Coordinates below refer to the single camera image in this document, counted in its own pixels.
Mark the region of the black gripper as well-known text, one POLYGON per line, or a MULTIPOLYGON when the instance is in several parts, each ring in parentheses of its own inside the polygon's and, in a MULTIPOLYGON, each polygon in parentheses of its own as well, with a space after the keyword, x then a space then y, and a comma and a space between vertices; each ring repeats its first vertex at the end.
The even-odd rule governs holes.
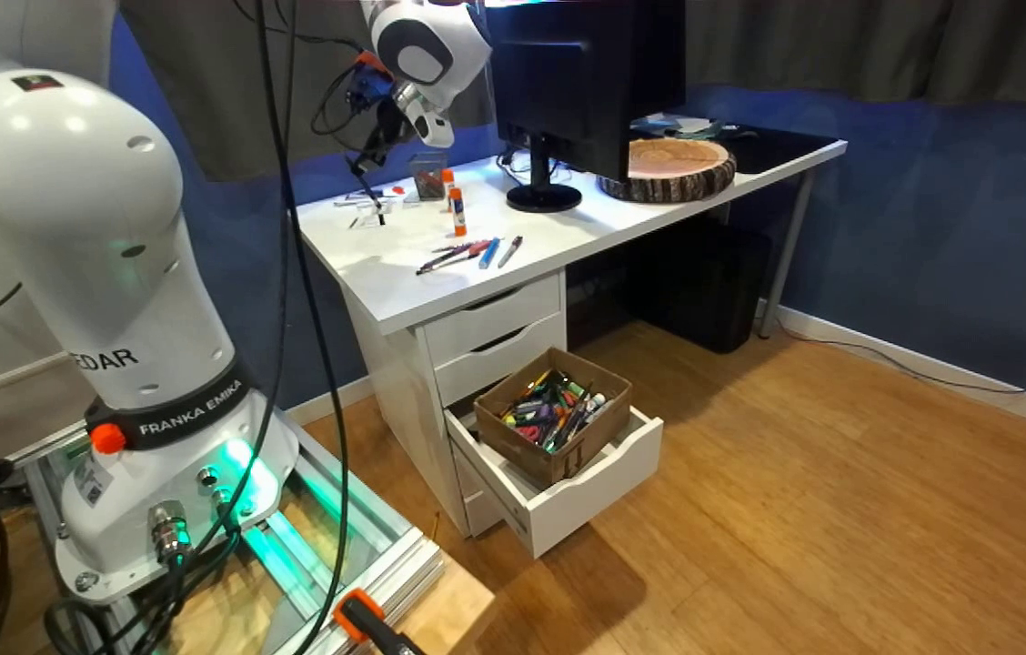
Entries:
POLYGON ((367 143, 353 153, 356 172, 380 168, 380 153, 410 134, 395 104, 400 83, 386 70, 356 66, 350 81, 350 110, 367 114, 367 143))

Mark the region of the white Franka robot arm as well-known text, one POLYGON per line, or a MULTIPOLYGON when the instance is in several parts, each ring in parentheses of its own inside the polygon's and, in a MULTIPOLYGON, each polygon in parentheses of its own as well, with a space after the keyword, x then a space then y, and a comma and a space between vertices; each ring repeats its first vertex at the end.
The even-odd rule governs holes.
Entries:
POLYGON ((91 387, 54 567, 108 603, 279 510, 302 430, 200 275, 167 134, 101 86, 108 0, 0 0, 0 255, 91 387))

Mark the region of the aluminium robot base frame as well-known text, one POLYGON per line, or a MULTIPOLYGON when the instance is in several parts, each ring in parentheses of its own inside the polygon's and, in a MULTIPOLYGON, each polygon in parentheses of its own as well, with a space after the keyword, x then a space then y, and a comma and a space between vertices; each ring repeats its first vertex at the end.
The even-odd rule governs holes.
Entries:
POLYGON ((345 603, 407 616, 440 548, 263 396, 163 451, 72 427, 24 461, 76 655, 345 655, 345 603))

